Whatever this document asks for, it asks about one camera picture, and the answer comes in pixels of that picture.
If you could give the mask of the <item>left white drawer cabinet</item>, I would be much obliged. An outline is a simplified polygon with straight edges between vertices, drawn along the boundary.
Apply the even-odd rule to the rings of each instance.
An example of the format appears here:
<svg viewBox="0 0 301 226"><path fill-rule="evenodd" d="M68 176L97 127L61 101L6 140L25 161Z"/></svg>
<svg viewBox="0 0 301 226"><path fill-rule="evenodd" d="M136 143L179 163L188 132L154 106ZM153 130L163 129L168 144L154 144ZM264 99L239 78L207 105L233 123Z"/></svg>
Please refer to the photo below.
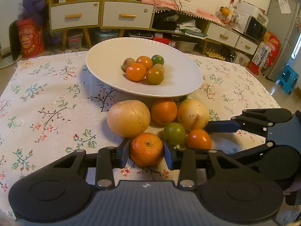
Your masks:
<svg viewBox="0 0 301 226"><path fill-rule="evenodd" d="M100 26L102 0L49 0L51 32L61 32L61 50L68 47L67 35L72 29L82 29L88 48L91 48L89 29Z"/></svg>

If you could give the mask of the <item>red-orange tomato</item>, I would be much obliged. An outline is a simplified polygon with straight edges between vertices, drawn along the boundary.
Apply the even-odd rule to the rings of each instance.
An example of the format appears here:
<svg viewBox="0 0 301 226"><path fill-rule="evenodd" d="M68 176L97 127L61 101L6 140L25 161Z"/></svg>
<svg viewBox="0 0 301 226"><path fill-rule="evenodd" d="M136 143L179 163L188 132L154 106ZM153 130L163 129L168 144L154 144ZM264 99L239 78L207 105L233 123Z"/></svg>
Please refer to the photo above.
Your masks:
<svg viewBox="0 0 301 226"><path fill-rule="evenodd" d="M207 132L201 129L193 130L187 135L187 146L209 150L212 148L212 140Z"/></svg>

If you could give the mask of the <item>red orange printed bag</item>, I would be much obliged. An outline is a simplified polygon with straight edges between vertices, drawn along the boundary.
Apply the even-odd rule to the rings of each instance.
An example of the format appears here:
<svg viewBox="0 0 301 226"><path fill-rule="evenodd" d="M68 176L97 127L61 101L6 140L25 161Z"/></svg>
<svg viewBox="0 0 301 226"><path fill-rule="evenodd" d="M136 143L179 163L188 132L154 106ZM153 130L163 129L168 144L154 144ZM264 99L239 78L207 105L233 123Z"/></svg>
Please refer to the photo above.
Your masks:
<svg viewBox="0 0 301 226"><path fill-rule="evenodd" d="M23 58L32 58L44 52L43 30L32 18L16 23Z"/></svg>

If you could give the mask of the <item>orange tomato back plate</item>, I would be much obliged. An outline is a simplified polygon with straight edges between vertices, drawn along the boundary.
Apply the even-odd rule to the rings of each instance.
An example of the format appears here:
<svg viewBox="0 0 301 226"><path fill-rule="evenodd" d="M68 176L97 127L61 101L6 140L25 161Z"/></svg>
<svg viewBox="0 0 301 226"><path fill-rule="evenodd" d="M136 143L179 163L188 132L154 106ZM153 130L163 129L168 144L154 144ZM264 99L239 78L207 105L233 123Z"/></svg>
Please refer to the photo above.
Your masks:
<svg viewBox="0 0 301 226"><path fill-rule="evenodd" d="M140 63L140 64L144 65L147 70L149 70L153 67L153 62L152 62L151 58L149 58L148 56L139 56L136 59L136 63Z"/></svg>

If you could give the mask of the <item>green tomato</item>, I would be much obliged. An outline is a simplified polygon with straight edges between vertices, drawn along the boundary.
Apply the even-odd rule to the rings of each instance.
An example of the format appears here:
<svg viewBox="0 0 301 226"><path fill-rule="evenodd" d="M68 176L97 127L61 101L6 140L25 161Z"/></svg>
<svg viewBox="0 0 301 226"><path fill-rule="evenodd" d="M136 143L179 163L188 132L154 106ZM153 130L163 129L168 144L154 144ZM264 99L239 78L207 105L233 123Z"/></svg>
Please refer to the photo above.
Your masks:
<svg viewBox="0 0 301 226"><path fill-rule="evenodd" d="M170 123L163 130L163 139L174 146L182 145L185 143L186 130L177 122Z"/></svg>

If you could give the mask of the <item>small green tomato plate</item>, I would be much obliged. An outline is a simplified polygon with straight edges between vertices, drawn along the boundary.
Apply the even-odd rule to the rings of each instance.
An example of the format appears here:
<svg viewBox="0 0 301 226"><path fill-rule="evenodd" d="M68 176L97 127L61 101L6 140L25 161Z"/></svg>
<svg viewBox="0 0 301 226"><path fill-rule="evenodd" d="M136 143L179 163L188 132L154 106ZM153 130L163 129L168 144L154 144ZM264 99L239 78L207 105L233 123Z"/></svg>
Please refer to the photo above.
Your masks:
<svg viewBox="0 0 301 226"><path fill-rule="evenodd" d="M155 64L164 65L164 58L161 55L153 55L151 60L152 60L153 65L155 65Z"/></svg>

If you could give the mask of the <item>orange mandarin with stem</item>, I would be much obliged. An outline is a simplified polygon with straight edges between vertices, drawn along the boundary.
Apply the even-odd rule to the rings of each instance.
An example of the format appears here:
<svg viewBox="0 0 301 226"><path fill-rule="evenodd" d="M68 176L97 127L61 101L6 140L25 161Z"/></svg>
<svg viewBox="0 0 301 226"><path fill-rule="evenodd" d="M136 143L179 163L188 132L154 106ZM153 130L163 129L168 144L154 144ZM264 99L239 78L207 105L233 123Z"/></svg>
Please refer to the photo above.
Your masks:
<svg viewBox="0 0 301 226"><path fill-rule="evenodd" d="M161 139L152 133L141 133L130 144L130 157L139 166L151 167L161 162L164 154Z"/></svg>

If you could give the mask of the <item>purple plush toy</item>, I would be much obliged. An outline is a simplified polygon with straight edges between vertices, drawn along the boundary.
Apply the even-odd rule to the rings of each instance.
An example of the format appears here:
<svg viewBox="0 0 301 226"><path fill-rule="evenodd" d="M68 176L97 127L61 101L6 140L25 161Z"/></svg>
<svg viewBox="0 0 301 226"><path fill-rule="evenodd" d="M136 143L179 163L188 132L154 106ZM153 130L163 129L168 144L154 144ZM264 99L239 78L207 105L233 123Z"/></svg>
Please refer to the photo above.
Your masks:
<svg viewBox="0 0 301 226"><path fill-rule="evenodd" d="M19 21L31 18L35 24L42 25L49 18L48 0L22 0L19 8Z"/></svg>

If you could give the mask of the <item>brown kiwi fruit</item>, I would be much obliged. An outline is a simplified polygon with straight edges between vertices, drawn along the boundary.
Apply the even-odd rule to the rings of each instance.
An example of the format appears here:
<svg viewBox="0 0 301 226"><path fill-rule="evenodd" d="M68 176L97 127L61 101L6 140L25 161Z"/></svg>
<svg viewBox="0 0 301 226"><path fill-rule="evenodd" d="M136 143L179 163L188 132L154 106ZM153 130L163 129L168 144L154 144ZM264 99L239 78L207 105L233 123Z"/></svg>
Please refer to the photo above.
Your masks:
<svg viewBox="0 0 301 226"><path fill-rule="evenodd" d="M127 58L124 60L122 66L121 66L121 69L122 71L125 73L127 71L127 68L132 65L132 64L135 64L136 63L136 60L134 60L133 58Z"/></svg>

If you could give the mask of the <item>large pale round melon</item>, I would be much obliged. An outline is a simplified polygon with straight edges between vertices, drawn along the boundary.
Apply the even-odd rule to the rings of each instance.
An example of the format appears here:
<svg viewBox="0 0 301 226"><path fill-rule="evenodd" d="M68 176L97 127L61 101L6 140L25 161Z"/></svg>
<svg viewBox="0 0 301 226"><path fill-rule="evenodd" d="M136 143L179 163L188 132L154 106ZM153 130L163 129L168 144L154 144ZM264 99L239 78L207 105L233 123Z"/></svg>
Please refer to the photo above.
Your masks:
<svg viewBox="0 0 301 226"><path fill-rule="evenodd" d="M151 114L146 106L138 100L120 101L108 111L107 124L116 135L124 138L136 137L150 125Z"/></svg>

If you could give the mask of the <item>orange tomato plate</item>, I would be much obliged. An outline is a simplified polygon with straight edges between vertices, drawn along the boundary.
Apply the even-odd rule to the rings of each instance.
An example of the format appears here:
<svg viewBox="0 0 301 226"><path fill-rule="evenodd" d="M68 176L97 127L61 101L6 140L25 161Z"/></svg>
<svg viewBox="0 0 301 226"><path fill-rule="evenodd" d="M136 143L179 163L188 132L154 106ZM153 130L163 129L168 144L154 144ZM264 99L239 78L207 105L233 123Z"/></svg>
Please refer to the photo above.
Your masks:
<svg viewBox="0 0 301 226"><path fill-rule="evenodd" d="M136 63L140 63L140 64L144 65L147 70L149 70L153 67L153 62L152 62L151 58L149 58L148 56L139 56L136 59Z"/></svg>
<svg viewBox="0 0 301 226"><path fill-rule="evenodd" d="M140 82L146 76L146 67L140 63L131 64L127 70L127 79L133 82Z"/></svg>

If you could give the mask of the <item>right white drawer cabinet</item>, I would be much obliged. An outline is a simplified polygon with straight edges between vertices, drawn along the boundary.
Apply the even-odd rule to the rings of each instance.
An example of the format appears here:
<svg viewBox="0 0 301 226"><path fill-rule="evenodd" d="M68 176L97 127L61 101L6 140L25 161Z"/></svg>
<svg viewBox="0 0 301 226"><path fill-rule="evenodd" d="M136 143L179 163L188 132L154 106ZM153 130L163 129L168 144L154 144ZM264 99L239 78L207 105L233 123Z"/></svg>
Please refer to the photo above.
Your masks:
<svg viewBox="0 0 301 226"><path fill-rule="evenodd" d="M150 30L155 9L139 0L100 0L100 28L117 29L119 37L125 30Z"/></svg>

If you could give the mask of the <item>low tv shelf unit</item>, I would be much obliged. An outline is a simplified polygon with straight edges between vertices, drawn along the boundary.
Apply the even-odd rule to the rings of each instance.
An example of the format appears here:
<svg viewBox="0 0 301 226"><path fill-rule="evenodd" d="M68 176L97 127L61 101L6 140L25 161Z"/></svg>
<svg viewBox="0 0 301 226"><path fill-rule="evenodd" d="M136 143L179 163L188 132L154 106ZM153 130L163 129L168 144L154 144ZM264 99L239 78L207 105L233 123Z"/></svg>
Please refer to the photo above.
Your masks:
<svg viewBox="0 0 301 226"><path fill-rule="evenodd" d="M208 47L229 47L252 57L259 45L208 13L155 10L150 29L162 32L174 41L198 43L203 53Z"/></svg>

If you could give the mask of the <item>pale streaked melon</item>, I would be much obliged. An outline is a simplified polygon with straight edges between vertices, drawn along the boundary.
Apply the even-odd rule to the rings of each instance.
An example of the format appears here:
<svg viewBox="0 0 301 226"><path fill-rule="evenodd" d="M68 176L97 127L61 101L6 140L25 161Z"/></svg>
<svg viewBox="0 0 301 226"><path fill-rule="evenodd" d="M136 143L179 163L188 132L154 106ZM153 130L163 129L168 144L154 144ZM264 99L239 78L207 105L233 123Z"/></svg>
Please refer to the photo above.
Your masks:
<svg viewBox="0 0 301 226"><path fill-rule="evenodd" d="M200 100L186 99L179 104L176 119L186 131L203 129L209 122L209 110Z"/></svg>

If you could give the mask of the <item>orange tomato front plate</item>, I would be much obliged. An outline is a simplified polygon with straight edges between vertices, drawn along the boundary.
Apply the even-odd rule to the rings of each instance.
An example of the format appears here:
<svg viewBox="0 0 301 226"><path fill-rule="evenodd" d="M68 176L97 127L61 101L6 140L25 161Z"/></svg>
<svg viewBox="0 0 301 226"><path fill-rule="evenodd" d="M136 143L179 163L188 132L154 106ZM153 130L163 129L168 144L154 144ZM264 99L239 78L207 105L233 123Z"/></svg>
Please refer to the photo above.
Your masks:
<svg viewBox="0 0 301 226"><path fill-rule="evenodd" d="M146 67L140 63L131 64L127 70L127 79L133 82L140 82L146 76Z"/></svg>

